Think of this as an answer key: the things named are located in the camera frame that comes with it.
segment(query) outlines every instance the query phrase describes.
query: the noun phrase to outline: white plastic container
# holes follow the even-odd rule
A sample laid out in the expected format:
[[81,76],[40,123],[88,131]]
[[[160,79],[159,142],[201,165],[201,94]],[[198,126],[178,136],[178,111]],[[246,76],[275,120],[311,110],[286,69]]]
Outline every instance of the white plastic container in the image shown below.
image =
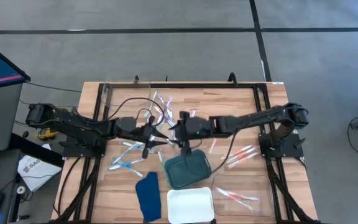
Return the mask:
[[170,190],[167,205],[168,221],[172,224],[210,222],[215,216],[209,187]]

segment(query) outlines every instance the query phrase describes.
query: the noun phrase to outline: concrete floor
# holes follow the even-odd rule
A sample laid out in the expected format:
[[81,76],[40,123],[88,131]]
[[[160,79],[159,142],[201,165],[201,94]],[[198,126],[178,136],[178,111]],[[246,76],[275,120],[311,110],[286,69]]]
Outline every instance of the concrete floor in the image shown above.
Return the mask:
[[[358,27],[357,0],[256,0],[261,27]],[[0,30],[253,27],[246,0],[0,0]],[[358,154],[347,142],[358,116],[358,32],[264,33],[273,81],[310,111],[301,131],[319,219],[358,223]],[[263,81],[254,33],[0,35],[0,51],[34,83],[80,90],[85,81]],[[24,85],[22,100],[76,105],[79,94]],[[27,107],[19,105],[23,121]],[[15,130],[25,128],[15,126]],[[358,148],[358,131],[351,133]],[[21,206],[46,222],[54,177]]]

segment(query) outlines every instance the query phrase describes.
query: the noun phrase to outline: blue cloth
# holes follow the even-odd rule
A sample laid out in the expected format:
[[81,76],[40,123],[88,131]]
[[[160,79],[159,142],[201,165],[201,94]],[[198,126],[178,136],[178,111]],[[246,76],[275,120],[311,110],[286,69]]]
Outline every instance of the blue cloth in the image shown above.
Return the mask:
[[146,178],[136,184],[135,189],[144,220],[152,222],[161,218],[161,199],[157,173],[149,172]]

